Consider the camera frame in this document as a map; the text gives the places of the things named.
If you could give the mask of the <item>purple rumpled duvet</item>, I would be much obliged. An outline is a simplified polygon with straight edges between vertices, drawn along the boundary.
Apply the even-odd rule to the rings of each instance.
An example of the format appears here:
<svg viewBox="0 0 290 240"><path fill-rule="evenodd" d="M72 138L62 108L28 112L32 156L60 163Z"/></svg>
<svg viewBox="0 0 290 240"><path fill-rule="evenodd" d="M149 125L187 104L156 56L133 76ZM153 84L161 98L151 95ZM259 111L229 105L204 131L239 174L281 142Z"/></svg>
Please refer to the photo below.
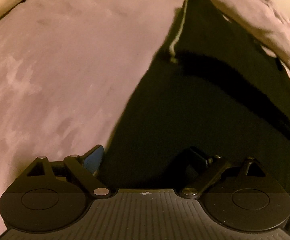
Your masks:
<svg viewBox="0 0 290 240"><path fill-rule="evenodd" d="M288 68L290 75L290 20L272 0L211 0L235 20Z"/></svg>

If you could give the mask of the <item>black knit sweater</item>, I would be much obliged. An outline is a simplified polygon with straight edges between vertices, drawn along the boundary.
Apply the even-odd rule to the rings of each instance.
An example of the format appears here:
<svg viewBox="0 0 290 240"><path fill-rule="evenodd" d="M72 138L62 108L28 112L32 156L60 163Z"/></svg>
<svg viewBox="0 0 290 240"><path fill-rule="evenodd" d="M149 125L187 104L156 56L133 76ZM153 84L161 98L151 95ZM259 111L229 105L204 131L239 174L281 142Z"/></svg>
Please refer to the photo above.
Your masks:
<svg viewBox="0 0 290 240"><path fill-rule="evenodd" d="M210 0L185 0L98 177L116 189L182 187L215 155L256 158L290 193L290 78Z"/></svg>

